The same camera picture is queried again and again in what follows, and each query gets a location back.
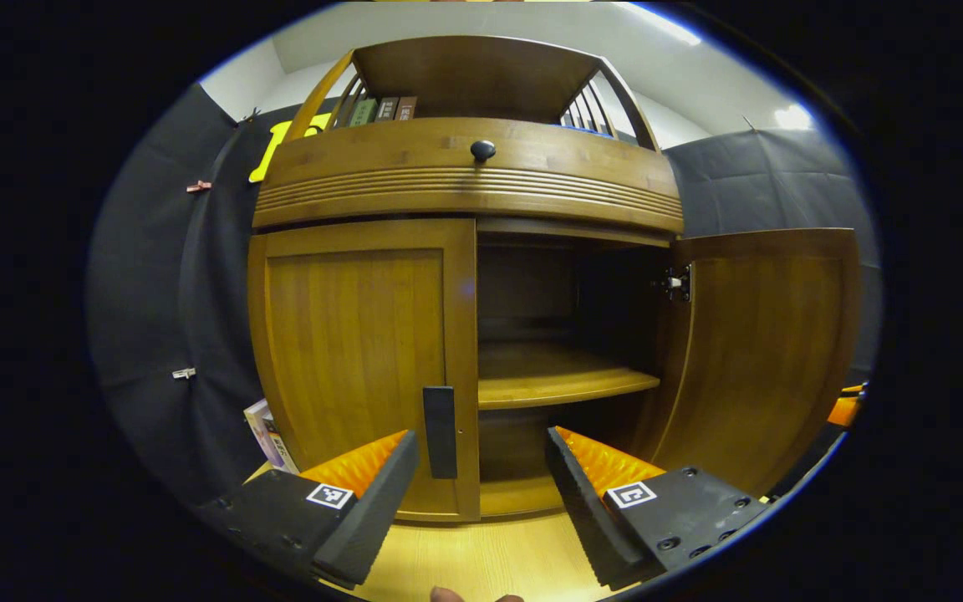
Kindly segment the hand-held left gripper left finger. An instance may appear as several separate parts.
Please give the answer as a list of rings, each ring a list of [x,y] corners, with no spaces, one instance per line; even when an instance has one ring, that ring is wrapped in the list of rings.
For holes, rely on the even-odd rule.
[[[415,476],[415,431],[372,441],[306,470],[270,469],[197,515],[283,575],[363,585]]]

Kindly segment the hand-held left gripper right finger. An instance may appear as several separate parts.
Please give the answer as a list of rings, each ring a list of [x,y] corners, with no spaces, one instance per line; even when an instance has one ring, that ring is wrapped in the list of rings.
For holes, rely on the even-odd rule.
[[[599,585],[680,571],[771,509],[696,466],[660,469],[568,428],[548,428],[546,463]]]

